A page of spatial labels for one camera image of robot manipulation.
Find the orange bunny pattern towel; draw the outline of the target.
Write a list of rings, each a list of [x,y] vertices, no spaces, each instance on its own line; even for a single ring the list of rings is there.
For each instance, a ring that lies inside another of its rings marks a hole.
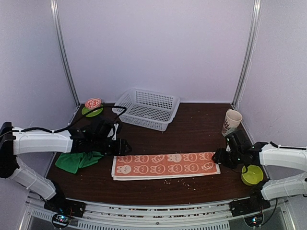
[[[116,156],[111,176],[115,181],[186,178],[220,174],[213,152]]]

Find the green microfiber towel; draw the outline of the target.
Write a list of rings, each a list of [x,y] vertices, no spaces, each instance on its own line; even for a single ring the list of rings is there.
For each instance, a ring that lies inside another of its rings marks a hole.
[[[92,166],[103,157],[100,152],[89,153],[62,153],[58,157],[55,166],[72,174],[76,174],[81,168]]]

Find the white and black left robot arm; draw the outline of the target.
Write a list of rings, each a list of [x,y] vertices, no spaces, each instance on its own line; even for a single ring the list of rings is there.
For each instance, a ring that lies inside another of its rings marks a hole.
[[[130,144],[118,137],[121,124],[106,120],[93,121],[77,128],[68,126],[59,130],[40,127],[21,129],[5,122],[0,129],[0,176],[23,185],[50,202],[59,213],[69,209],[59,185],[28,167],[18,155],[26,153],[91,153],[104,156],[125,156],[132,151]]]

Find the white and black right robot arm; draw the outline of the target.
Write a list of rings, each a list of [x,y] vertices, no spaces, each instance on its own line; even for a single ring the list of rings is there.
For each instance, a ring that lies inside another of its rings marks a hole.
[[[252,144],[242,130],[236,130],[225,136],[228,148],[218,148],[212,160],[229,169],[239,164],[245,167],[279,166],[301,170],[302,173],[280,180],[268,180],[256,186],[256,191],[246,200],[249,211],[257,211],[265,200],[297,195],[307,196],[307,149],[306,147],[289,147],[273,142],[256,142]]]

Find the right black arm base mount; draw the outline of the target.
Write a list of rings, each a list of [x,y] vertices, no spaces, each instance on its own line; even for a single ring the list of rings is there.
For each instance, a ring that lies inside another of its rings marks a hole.
[[[229,207],[232,216],[237,217],[254,212],[261,212],[264,209],[270,208],[271,204],[263,198],[261,192],[254,192],[249,198],[233,200],[229,203]]]

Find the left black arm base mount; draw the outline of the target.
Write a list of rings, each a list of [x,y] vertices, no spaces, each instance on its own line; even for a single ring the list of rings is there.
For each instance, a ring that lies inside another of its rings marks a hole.
[[[44,200],[44,209],[70,217],[82,218],[85,208],[84,202],[69,200],[61,193],[56,193],[51,199]]]

